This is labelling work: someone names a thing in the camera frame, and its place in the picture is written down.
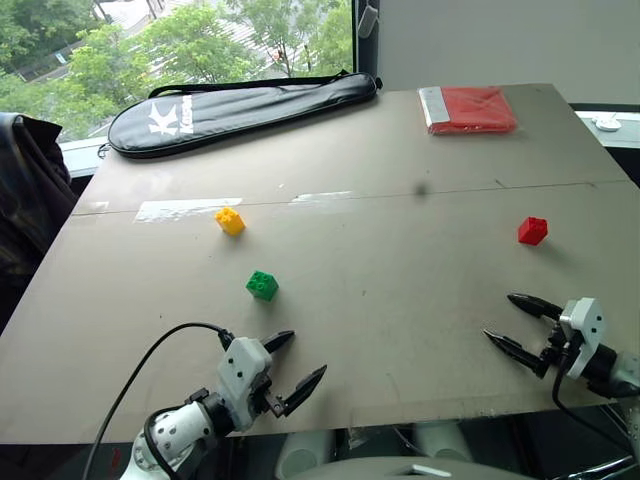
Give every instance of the bag strap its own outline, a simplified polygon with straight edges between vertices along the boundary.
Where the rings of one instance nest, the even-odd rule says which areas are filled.
[[[342,70],[337,75],[326,77],[299,77],[299,78],[273,78],[271,80],[255,80],[253,82],[238,83],[202,83],[185,85],[165,85],[154,89],[149,98],[157,97],[165,92],[173,93],[193,93],[193,92],[216,92],[219,90],[239,90],[241,88],[261,88],[261,87],[286,87],[290,85],[326,85],[339,78],[349,75],[349,72]]]

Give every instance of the white logo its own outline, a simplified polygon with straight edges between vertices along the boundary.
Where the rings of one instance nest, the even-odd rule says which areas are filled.
[[[176,106],[174,105],[166,115],[161,115],[158,112],[155,102],[151,104],[151,113],[149,118],[155,122],[155,124],[149,124],[149,131],[151,133],[160,133],[160,135],[175,135],[177,131],[180,133],[193,133],[193,102],[191,95],[185,95],[182,97],[182,110],[180,112],[180,123],[178,127],[170,127],[172,123],[178,122],[178,116],[176,115]]]

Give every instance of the wall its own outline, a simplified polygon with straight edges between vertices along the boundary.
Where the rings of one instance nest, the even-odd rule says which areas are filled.
[[[385,90],[548,82],[640,103],[640,0],[382,0]]]

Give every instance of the red plastic bag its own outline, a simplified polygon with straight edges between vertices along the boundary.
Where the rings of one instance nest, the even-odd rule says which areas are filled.
[[[418,90],[429,133],[508,133],[516,118],[498,87],[429,87]]]

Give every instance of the table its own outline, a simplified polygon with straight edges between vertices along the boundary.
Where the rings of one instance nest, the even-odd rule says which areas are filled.
[[[295,414],[251,433],[553,408],[551,378],[482,334],[542,348],[549,326],[511,291],[597,296],[606,343],[640,352],[637,188],[552,86],[505,93],[520,124],[508,136],[431,137],[415,92],[392,92],[156,162],[112,152],[0,337],[0,441],[91,441],[143,352],[186,321],[295,329],[276,393],[328,364]],[[247,223],[238,238],[212,220],[225,202]],[[549,220],[538,247],[516,241],[529,215]],[[271,304],[244,290],[255,269],[280,283]],[[212,387],[220,358],[208,332],[169,340],[107,440]],[[602,401],[573,382],[563,397]]]

